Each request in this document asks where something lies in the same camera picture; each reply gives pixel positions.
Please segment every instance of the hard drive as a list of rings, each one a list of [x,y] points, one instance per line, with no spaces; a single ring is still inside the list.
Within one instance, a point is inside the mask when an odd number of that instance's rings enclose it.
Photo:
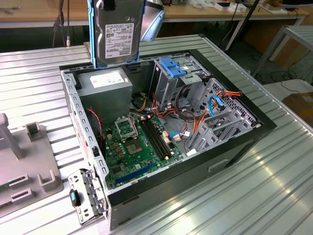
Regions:
[[[137,60],[144,1],[89,0],[88,6],[90,53],[96,68]]]

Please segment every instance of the blue tab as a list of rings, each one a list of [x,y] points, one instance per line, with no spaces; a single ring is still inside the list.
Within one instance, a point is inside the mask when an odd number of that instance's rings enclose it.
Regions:
[[[171,77],[185,76],[187,74],[186,71],[180,69],[178,63],[172,60],[172,58],[161,58],[160,63],[169,72]]]
[[[75,201],[75,193],[74,193],[74,192],[72,192],[72,193],[70,194],[70,197],[71,197],[72,201]]]

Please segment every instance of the hard drive label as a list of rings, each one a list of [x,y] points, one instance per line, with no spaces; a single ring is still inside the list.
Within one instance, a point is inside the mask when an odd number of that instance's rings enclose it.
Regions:
[[[107,24],[105,31],[106,59],[131,54],[134,23]]]

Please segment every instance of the aluminum table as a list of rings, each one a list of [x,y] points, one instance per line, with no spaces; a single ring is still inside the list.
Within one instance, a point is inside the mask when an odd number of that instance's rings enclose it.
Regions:
[[[237,164],[109,232],[80,227],[67,177],[85,163],[58,67],[89,62],[84,46],[0,54],[0,112],[11,131],[46,126],[64,190],[0,218],[1,234],[311,234],[313,130],[213,43],[198,35],[141,43],[141,55],[198,49],[276,124]]]

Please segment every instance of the power supply label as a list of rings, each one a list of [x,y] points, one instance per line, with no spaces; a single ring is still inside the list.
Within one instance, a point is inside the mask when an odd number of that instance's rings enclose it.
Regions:
[[[124,82],[124,79],[118,71],[114,71],[110,73],[91,76],[90,81],[94,88],[98,88]]]
[[[134,23],[106,25],[106,59],[130,55]]]

